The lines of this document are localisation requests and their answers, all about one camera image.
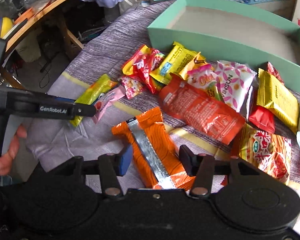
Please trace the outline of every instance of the mint green box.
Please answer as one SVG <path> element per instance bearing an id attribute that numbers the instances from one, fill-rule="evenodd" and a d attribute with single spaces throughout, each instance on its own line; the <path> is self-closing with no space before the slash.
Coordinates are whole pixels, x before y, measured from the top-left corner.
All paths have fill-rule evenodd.
<path id="1" fill-rule="evenodd" d="M 201 51 L 208 60 L 271 62 L 285 85 L 300 93 L 300 27 L 260 8 L 228 0 L 177 0 L 151 25 L 153 48 L 173 41 Z"/>

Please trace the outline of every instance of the pink snack package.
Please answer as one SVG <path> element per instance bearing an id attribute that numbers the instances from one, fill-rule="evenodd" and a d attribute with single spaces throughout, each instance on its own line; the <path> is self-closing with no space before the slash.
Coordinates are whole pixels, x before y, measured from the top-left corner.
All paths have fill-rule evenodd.
<path id="1" fill-rule="evenodd" d="M 96 124 L 103 114 L 105 113 L 106 109 L 112 105 L 113 102 L 118 101 L 120 98 L 123 98 L 126 94 L 126 90 L 123 86 L 119 86 L 110 92 L 106 93 L 104 96 L 100 97 L 94 104 L 97 113 L 94 117 L 92 117 L 94 123 Z"/>
<path id="2" fill-rule="evenodd" d="M 240 112 L 247 92 L 257 75 L 248 65 L 220 60 L 214 71 L 220 81 L 219 91 L 223 101 Z"/>

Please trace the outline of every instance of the orange snack package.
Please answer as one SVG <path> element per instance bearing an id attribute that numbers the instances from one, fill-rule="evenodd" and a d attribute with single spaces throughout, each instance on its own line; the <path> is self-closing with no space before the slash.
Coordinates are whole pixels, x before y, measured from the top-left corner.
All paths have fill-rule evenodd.
<path id="1" fill-rule="evenodd" d="M 245 124 L 234 139 L 231 155 L 239 156 L 282 183 L 288 184 L 291 140 Z"/>
<path id="2" fill-rule="evenodd" d="M 228 145 L 245 124 L 245 119 L 230 106 L 210 98 L 179 76 L 171 76 L 170 84 L 159 93 L 163 110 Z"/>
<path id="3" fill-rule="evenodd" d="M 159 107 L 112 128 L 133 146 L 133 159 L 147 188 L 191 188 L 194 177 L 186 174 L 176 146 L 167 134 Z"/>

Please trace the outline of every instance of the white snack package with pink pattern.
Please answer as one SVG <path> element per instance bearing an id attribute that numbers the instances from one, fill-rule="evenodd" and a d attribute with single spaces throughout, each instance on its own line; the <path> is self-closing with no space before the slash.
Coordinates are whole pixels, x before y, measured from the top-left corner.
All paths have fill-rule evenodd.
<path id="1" fill-rule="evenodd" d="M 240 112 L 253 78 L 257 73 L 249 68 L 247 64 L 224 60 L 217 61 L 214 72 L 219 77 L 219 91 L 223 101 L 237 112 Z"/>

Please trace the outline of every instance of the yellow snack package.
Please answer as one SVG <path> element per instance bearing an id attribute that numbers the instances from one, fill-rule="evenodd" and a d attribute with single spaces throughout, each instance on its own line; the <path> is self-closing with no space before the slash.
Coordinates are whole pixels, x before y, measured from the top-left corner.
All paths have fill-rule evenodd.
<path id="1" fill-rule="evenodd" d="M 188 71 L 190 70 L 194 70 L 194 69 L 198 69 L 204 65 L 207 65 L 208 63 L 205 61 L 205 57 L 202 57 L 200 55 L 201 52 L 199 52 L 193 60 L 191 60 L 184 68 L 183 70 L 181 70 L 181 72 L 179 73 L 179 75 L 184 79 L 184 80 L 188 80 L 189 75 L 188 75 Z"/>
<path id="2" fill-rule="evenodd" d="M 298 131 L 299 103 L 294 95 L 277 78 L 259 69 L 257 106 L 269 109 L 291 131 Z"/>
<path id="3" fill-rule="evenodd" d="M 85 105 L 91 105 L 102 93 L 106 93 L 113 88 L 117 82 L 110 79 L 107 74 L 103 74 L 91 87 L 89 87 L 75 102 Z M 77 127 L 82 121 L 82 116 L 76 116 L 70 123 Z"/>
<path id="4" fill-rule="evenodd" d="M 179 74 L 180 71 L 198 54 L 196 51 L 186 49 L 178 42 L 173 43 L 173 49 L 160 64 L 152 71 L 150 76 L 162 84 L 168 85 L 171 81 L 170 73 Z"/>

